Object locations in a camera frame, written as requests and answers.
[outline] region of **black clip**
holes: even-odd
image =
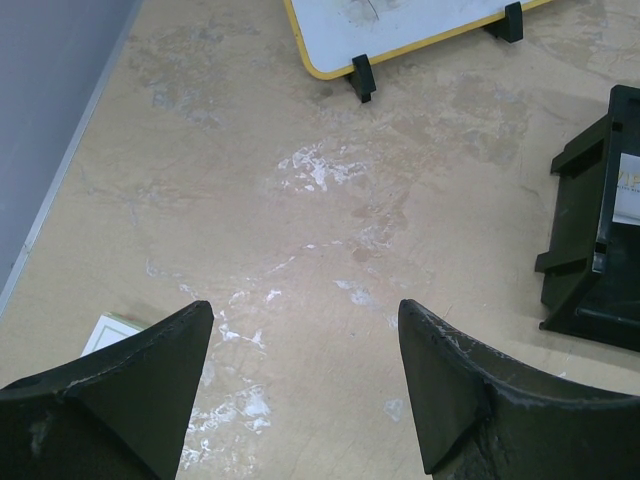
[[[356,91],[356,95],[362,103],[371,101],[371,94],[376,91],[376,81],[373,78],[373,71],[366,54],[355,57],[353,63],[353,73],[346,76],[347,81]]]
[[[519,42],[524,38],[522,26],[522,4],[512,3],[504,7],[504,18],[484,27],[494,37],[502,38],[509,43]]]

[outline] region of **yellow border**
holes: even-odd
[[[532,8],[539,7],[540,5],[544,5],[545,3],[549,3],[552,0],[533,0],[532,2],[528,2],[522,6],[523,11],[531,10]],[[317,70],[313,64],[311,63],[311,59],[309,58],[309,53],[307,52],[307,47],[304,44],[304,39],[302,38],[302,31],[300,30],[300,25],[298,24],[298,18],[296,17],[296,12],[293,9],[293,0],[284,0],[284,6],[287,9],[287,16],[289,17],[289,22],[291,23],[291,28],[293,29],[293,34],[296,37],[296,43],[298,44],[298,50],[300,50],[300,56],[302,57],[302,63],[304,64],[307,71],[320,80],[333,80],[334,78],[344,77],[349,73],[353,72],[353,66],[349,65],[347,67],[341,68],[339,70],[334,70],[333,72],[325,73]],[[398,57],[400,55],[404,55],[405,53],[412,52],[422,47],[426,47],[427,45],[433,45],[434,43],[441,42],[442,40],[446,40],[447,38],[455,37],[457,35],[466,33],[470,30],[475,30],[476,28],[484,27],[485,25],[489,25],[490,23],[497,22],[504,18],[504,13],[498,13],[496,15],[491,15],[489,17],[485,17],[476,22],[468,23],[467,25],[463,25],[458,28],[454,28],[453,30],[449,30],[448,32],[443,32],[438,35],[434,35],[433,37],[425,38],[424,40],[419,40],[417,42],[410,43],[409,45],[405,45],[404,47],[396,48],[395,50],[390,50],[386,53],[380,54],[376,57],[370,58],[369,62],[372,65],[376,63],[384,62],[385,60],[389,60],[394,57]]]

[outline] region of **whiteboard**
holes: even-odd
[[[522,9],[551,0],[522,0]],[[305,67],[323,80],[504,18],[513,0],[284,0]]]

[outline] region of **stained floor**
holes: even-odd
[[[551,159],[640,84],[636,0],[558,1],[386,62],[361,105],[280,0],[148,0],[0,324],[3,383],[104,311],[216,323],[179,478],[419,479],[396,309],[640,394],[638,355],[540,332]]]

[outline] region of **gray wall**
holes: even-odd
[[[0,0],[0,315],[139,1]]]

